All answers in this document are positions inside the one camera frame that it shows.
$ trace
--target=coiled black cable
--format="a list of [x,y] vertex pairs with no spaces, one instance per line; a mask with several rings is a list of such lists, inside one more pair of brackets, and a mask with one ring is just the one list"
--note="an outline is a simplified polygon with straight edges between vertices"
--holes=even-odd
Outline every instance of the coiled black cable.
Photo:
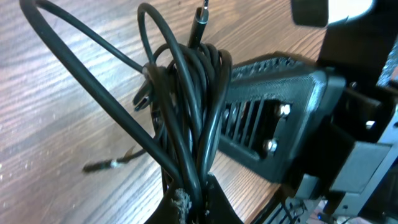
[[[162,167],[164,192],[171,182],[191,196],[197,215],[204,211],[207,173],[213,163],[219,120],[232,70],[225,50],[212,45],[178,44],[170,27],[150,4],[138,7],[139,31],[149,63],[144,67],[131,60],[71,14],[46,0],[20,0],[21,9],[39,37],[103,109],[142,146]],[[147,81],[134,103],[140,110],[150,105],[156,130],[152,139],[130,114],[96,80],[45,21],[37,7],[58,16],[100,44],[115,57],[143,73]],[[149,45],[145,14],[151,16],[166,40],[155,53]],[[174,60],[167,68],[158,67],[157,57],[166,49]],[[115,160],[125,163],[129,158]],[[114,161],[107,161],[112,166]]]

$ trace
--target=wood grain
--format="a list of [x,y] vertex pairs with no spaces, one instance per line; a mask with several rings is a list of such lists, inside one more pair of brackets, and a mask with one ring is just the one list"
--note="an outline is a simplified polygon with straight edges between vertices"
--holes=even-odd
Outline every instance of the wood grain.
[[[149,0],[186,43],[197,0]],[[147,62],[137,29],[140,0],[57,0],[133,60]],[[144,80],[76,29],[49,24],[151,134],[148,111],[131,100]],[[152,48],[164,43],[147,21]],[[276,50],[315,59],[324,30],[295,27],[288,0],[212,0],[203,38],[235,63]],[[166,55],[163,63],[170,60]],[[15,0],[0,1],[0,223],[143,223],[161,193],[148,155],[122,169],[83,175],[88,161],[122,156],[136,145],[72,78],[28,25]],[[239,217],[249,222],[277,188],[223,154],[212,168]]]

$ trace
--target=brown wooden floor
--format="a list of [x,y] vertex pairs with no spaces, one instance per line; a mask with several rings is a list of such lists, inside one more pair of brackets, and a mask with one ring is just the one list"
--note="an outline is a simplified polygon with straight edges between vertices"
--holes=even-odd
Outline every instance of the brown wooden floor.
[[[56,0],[128,56],[147,62],[137,29],[141,0]],[[149,0],[186,43],[199,0]],[[295,27],[289,0],[211,0],[204,42],[235,63],[276,50],[316,58],[324,31]],[[132,97],[143,77],[76,29],[44,13],[97,79],[145,127]],[[148,22],[152,48],[164,42]],[[159,166],[144,155],[122,169],[83,175],[88,161],[119,157],[132,140],[77,84],[23,17],[0,1],[0,223],[143,223],[159,203]],[[218,154],[213,172],[248,222],[277,185]]]

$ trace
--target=wooden surface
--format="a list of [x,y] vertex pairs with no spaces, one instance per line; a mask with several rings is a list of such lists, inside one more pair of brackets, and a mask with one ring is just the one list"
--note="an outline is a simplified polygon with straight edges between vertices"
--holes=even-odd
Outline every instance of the wooden surface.
[[[137,0],[54,1],[128,56],[147,62],[137,30]],[[186,43],[199,0],[149,0]],[[132,97],[143,77],[60,19],[49,24],[96,78],[153,133]],[[155,49],[164,43],[153,22]],[[316,58],[323,30],[295,27],[288,0],[211,0],[204,42],[234,63],[276,50]],[[0,1],[0,223],[143,223],[162,193],[159,166],[144,155],[122,169],[83,175],[88,161],[119,157],[132,140],[77,84],[28,25],[16,0]],[[273,194],[270,184],[225,155],[213,172],[248,222]]]

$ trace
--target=wooden table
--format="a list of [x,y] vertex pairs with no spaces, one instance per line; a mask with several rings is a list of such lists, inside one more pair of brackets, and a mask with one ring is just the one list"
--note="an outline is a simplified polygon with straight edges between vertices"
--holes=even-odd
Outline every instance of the wooden table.
[[[140,64],[139,0],[54,1]],[[198,0],[150,0],[186,43]],[[132,97],[144,78],[65,22],[49,24],[96,78],[153,133]],[[164,43],[148,19],[155,49]],[[212,0],[204,42],[235,63],[276,50],[316,59],[324,30],[295,27],[288,0]],[[164,63],[170,60],[164,57]],[[140,149],[36,36],[16,0],[0,2],[0,223],[143,223],[162,198],[160,169],[147,154],[121,169],[83,175],[88,161]],[[212,168],[236,213],[249,222],[277,188],[218,154]]]

